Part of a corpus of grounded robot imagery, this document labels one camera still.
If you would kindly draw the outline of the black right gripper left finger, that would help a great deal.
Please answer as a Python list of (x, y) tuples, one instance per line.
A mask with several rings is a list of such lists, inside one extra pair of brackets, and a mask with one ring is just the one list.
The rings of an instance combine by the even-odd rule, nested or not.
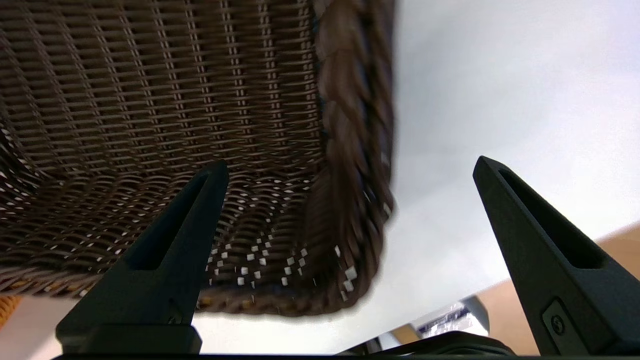
[(64, 354), (198, 354), (192, 326), (229, 183), (199, 171), (55, 328)]

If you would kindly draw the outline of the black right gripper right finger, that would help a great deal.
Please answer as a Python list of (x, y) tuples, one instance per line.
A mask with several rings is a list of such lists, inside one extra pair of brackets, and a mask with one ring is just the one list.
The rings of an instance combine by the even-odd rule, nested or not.
[(505, 164), (472, 176), (540, 354), (637, 356), (637, 278)]

